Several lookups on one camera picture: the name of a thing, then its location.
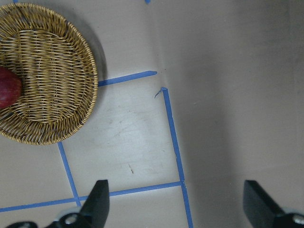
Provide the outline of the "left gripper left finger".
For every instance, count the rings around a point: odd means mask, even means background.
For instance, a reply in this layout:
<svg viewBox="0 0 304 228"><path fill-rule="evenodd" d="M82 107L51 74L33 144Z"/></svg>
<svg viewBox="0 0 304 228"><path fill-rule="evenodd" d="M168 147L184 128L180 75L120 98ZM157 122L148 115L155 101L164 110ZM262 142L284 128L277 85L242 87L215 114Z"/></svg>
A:
<svg viewBox="0 0 304 228"><path fill-rule="evenodd" d="M40 208L72 202L72 199L53 200L28 205L4 208L22 210ZM82 206L63 210L45 228L104 228L109 214L109 184L108 180L96 181L90 194ZM39 228L36 222L19 220L6 226L6 228Z"/></svg>

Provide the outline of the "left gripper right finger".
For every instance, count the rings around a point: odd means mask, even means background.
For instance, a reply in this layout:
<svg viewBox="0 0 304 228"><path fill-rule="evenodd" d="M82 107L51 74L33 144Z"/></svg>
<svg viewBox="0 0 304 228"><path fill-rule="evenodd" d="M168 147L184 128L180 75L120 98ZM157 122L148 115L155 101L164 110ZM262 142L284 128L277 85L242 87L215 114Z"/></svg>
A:
<svg viewBox="0 0 304 228"><path fill-rule="evenodd" d="M254 228L302 228L304 215L284 211L255 180L245 180L243 211Z"/></svg>

